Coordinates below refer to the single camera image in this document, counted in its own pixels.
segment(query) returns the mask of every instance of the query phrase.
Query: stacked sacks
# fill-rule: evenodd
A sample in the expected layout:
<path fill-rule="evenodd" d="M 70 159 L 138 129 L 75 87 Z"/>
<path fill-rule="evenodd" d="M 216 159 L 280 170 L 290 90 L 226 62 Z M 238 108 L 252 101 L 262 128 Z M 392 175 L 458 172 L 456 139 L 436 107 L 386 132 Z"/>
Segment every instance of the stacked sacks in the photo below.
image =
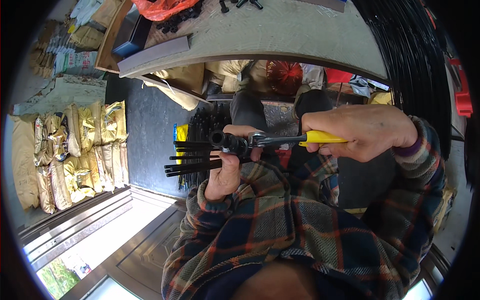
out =
<path fill-rule="evenodd" d="M 54 213 L 129 185 L 125 102 L 13 116 L 12 162 L 24 209 Z"/>
<path fill-rule="evenodd" d="M 55 198 L 50 181 L 48 165 L 53 158 L 53 142 L 48 138 L 52 133 L 51 115 L 39 115 L 35 120 L 35 152 L 33 162 L 36 166 L 36 179 L 40 197 L 40 207 L 47 214 L 55 212 Z"/>

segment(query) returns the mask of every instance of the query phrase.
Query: plaid shirt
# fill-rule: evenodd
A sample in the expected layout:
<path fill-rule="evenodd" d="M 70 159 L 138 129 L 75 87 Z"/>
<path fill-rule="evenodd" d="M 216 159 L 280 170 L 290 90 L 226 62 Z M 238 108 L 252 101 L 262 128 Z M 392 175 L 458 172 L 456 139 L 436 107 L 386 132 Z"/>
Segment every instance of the plaid shirt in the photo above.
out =
<path fill-rule="evenodd" d="M 362 219 L 335 207 L 336 159 L 315 156 L 293 174 L 266 162 L 242 166 L 241 185 L 221 203 L 191 191 L 181 235 L 165 262 L 164 299 L 190 299 L 233 268 L 302 257 L 371 299 L 401 299 L 420 271 L 441 207 L 444 164 L 423 120 L 410 148 L 393 150 L 399 174 Z"/>

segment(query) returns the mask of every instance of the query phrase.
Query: door panel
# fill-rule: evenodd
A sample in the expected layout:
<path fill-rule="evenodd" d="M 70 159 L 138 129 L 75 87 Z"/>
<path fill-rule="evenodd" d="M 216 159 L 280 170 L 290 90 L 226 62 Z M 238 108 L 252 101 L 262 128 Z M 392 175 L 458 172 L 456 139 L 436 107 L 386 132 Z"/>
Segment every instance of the door panel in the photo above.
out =
<path fill-rule="evenodd" d="M 180 221 L 184 216 L 184 212 L 177 210 L 127 255 L 118 268 L 161 293 L 163 265 L 180 236 Z"/>
<path fill-rule="evenodd" d="M 143 300 L 162 299 L 163 264 L 180 235 L 186 208 L 173 204 L 68 291 L 62 300 L 79 300 L 106 278 Z"/>

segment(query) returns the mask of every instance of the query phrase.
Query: white string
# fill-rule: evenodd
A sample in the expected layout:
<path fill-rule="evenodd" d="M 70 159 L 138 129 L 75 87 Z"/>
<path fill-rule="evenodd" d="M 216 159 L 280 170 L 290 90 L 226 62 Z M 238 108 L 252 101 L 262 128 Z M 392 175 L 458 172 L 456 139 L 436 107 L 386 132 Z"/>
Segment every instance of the white string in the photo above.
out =
<path fill-rule="evenodd" d="M 168 82 L 167 82 L 165 79 L 160 78 L 160 80 L 163 81 L 163 82 L 165 82 L 165 83 L 167 84 L 168 88 L 170 89 L 170 91 L 172 91 L 172 93 L 173 93 L 175 96 L 177 95 L 177 94 L 172 90 L 172 87 L 168 84 Z"/>

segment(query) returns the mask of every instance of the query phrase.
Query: red plastic bag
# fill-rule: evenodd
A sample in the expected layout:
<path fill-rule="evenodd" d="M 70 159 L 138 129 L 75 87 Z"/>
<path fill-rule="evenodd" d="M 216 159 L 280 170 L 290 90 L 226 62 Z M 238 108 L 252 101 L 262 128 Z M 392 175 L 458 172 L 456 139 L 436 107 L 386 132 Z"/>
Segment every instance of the red plastic bag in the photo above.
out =
<path fill-rule="evenodd" d="M 294 95 L 301 86 L 303 70 L 297 62 L 268 60 L 267 80 L 272 89 L 282 95 Z"/>
<path fill-rule="evenodd" d="M 132 0 L 138 12 L 151 21 L 163 21 L 176 13 L 190 8 L 198 0 L 157 0 L 154 3 L 148 0 Z"/>

